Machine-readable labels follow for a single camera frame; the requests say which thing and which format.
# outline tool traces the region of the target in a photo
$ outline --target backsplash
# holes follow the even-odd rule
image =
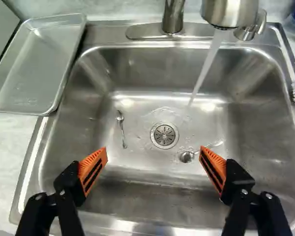
[[[23,20],[28,18],[82,12],[88,20],[128,20],[160,17],[165,0],[3,0]],[[268,21],[282,21],[295,0],[260,0]],[[200,20],[201,0],[186,0],[186,20]]]

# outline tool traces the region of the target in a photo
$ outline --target sink drain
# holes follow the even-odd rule
[[[177,127],[172,123],[157,123],[150,133],[152,143],[160,149],[170,149],[179,139]]]

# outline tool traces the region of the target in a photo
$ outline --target baking sheet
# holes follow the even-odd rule
[[[81,13],[21,24],[0,62],[0,112],[44,116],[58,107],[85,24]]]

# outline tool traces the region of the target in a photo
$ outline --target stainless steel sink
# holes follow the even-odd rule
[[[193,24],[203,34],[195,41],[132,41],[125,37],[131,25],[88,26],[59,109],[38,119],[10,221],[18,223],[34,193],[52,193],[54,178],[73,160],[106,146],[108,164],[79,211],[87,233],[220,235],[229,208],[219,201],[199,154],[188,163],[179,155],[222,139],[213,150],[243,165],[256,179],[255,191],[279,196],[295,234],[295,106],[289,91],[295,61],[281,26],[269,24],[249,43],[225,33],[186,110],[214,29]],[[124,115],[127,149],[117,110]],[[173,147],[152,142],[160,125],[178,137]],[[59,232],[57,222],[52,232]],[[253,224],[247,234],[256,234]]]

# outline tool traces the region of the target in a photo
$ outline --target countertop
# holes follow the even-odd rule
[[[295,41],[289,42],[295,56]],[[11,234],[17,226],[9,223],[8,217],[36,121],[35,116],[0,113],[0,230]]]

